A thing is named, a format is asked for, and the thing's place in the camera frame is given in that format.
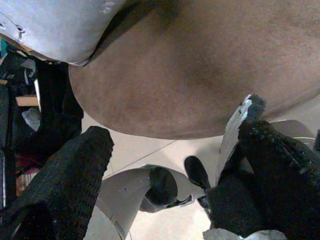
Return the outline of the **black open bag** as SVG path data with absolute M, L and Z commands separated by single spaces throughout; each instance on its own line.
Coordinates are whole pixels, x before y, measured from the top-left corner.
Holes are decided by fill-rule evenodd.
M 18 177 L 81 133 L 84 112 L 68 68 L 0 43 L 0 209 L 16 199 Z M 16 97 L 25 95 L 36 95 L 39 106 L 18 106 Z

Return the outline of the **grey rectangular pillow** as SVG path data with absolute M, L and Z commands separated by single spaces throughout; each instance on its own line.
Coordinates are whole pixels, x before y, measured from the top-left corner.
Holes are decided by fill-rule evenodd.
M 127 0 L 0 0 L 0 34 L 42 59 L 84 66 Z

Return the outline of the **light wooden piece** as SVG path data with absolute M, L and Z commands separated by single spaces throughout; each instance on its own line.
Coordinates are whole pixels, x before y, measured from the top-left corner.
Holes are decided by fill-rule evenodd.
M 38 107 L 39 102 L 36 95 L 16 96 L 15 100 L 19 107 Z

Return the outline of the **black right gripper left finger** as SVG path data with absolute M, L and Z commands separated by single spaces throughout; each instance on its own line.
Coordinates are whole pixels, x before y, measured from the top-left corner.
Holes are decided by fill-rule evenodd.
M 83 240 L 113 146 L 98 126 L 67 141 L 0 210 L 0 240 Z

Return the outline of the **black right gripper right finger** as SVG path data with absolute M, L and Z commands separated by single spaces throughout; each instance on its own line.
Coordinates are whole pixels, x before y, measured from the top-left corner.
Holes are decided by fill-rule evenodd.
M 248 95 L 229 119 L 206 240 L 320 240 L 320 131 L 313 148 L 262 120 Z

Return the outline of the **brown round velvet chair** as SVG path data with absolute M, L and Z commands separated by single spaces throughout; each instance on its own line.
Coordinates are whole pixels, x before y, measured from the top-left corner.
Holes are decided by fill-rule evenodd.
M 82 109 L 114 131 L 218 136 L 249 94 L 268 118 L 320 95 L 320 0 L 142 1 L 69 77 Z

